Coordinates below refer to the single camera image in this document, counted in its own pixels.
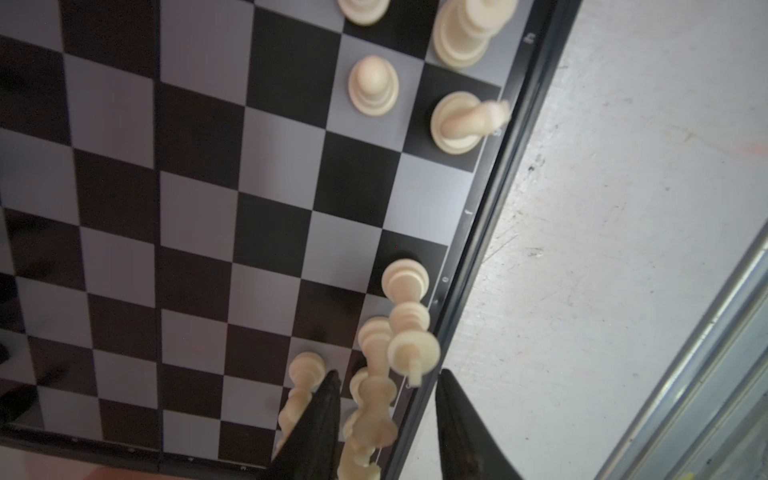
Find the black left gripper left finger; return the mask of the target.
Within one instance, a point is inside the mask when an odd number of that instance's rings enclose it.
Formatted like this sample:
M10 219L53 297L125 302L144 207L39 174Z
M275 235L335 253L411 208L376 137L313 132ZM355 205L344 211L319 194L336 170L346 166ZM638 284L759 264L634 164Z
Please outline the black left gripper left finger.
M261 479L336 478L340 388L339 374L331 370Z

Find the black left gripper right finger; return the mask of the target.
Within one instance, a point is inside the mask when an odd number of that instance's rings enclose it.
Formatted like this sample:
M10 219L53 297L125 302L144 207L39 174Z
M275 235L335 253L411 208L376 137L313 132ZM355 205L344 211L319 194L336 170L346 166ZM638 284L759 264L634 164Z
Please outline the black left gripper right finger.
M435 405L443 479L522 479L447 368L438 376Z

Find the white chess piece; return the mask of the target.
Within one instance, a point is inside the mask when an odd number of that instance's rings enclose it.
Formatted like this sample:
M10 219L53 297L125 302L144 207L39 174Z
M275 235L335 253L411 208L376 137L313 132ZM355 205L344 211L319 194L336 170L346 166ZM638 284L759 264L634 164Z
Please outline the white chess piece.
M365 322L358 343L367 361L368 376L359 385L360 413L353 427L353 437L366 448L390 446L398 436L398 427L389 415L397 387L389 377L387 348L394 334L383 316Z

